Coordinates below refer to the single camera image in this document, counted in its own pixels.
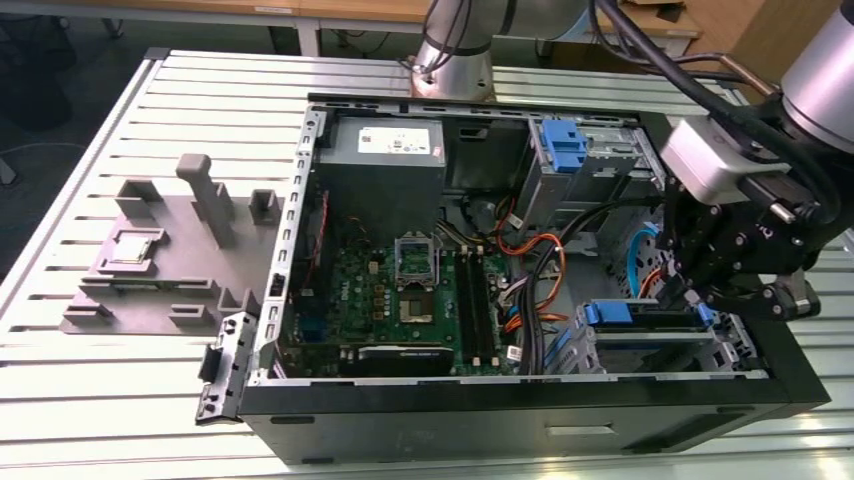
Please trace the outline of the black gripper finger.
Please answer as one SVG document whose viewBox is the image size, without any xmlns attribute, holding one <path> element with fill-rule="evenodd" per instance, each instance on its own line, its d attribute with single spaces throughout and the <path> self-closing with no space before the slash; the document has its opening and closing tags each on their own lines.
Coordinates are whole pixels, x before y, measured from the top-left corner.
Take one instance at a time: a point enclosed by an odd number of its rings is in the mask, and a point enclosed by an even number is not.
<svg viewBox="0 0 854 480">
<path fill-rule="evenodd" d="M 700 302 L 712 309 L 728 313 L 793 313 L 794 297 L 789 286 L 780 279 L 764 282 L 754 274 L 737 274 L 722 282 L 686 280 Z"/>
<path fill-rule="evenodd" d="M 686 305 L 685 294 L 710 278 L 710 236 L 718 223 L 718 207 L 701 203 L 684 183 L 672 176 L 664 199 L 664 225 L 657 246 L 669 252 L 662 267 L 661 305 Z"/>
</svg>

